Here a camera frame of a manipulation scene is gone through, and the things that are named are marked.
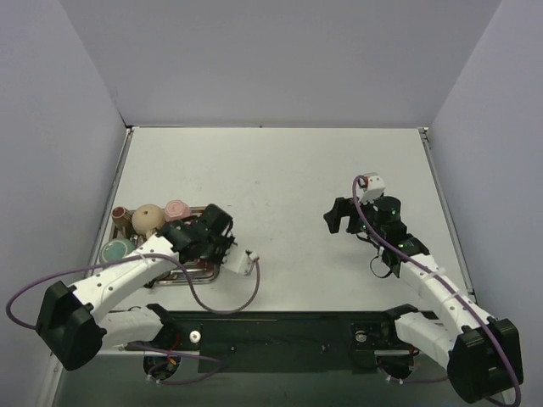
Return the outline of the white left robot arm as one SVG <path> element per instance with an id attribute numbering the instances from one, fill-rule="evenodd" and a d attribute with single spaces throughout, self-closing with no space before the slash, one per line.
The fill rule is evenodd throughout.
<path id="1" fill-rule="evenodd" d="M 203 263 L 240 274 L 255 273 L 259 257 L 232 234 L 233 219 L 211 204 L 199 215 L 165 223 L 127 256 L 94 276 L 45 292 L 35 330 L 67 371 L 102 349 L 146 353 L 144 370 L 171 383 L 182 361 L 194 360 L 200 378 L 235 373 L 317 373 L 352 366 L 347 320 L 337 314 L 241 316 L 238 309 L 204 305 L 199 314 L 159 304 L 119 309 L 119 304 L 170 266 Z"/>

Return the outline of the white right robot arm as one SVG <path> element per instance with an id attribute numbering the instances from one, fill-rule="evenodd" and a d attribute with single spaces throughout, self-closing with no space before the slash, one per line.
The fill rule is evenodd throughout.
<path id="1" fill-rule="evenodd" d="M 428 248 L 406 230 L 400 201 L 380 195 L 353 196 L 349 204 L 358 217 L 358 231 L 381 248 L 381 258 L 393 275 L 417 292 L 438 317 L 434 326 L 412 311 L 379 325 L 381 341 L 397 347 L 408 342 L 446 369 L 456 393 L 466 402 L 487 399 L 511 390 L 512 405 L 522 401 L 523 366 L 518 329 L 476 305 L 438 266 Z"/>

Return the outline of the pink faceted mug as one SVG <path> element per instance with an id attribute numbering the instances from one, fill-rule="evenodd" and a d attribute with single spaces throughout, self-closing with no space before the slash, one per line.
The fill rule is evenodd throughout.
<path id="1" fill-rule="evenodd" d="M 192 215 L 192 210 L 187 203 L 180 199 L 169 201 L 164 208 L 165 221 L 182 220 Z"/>

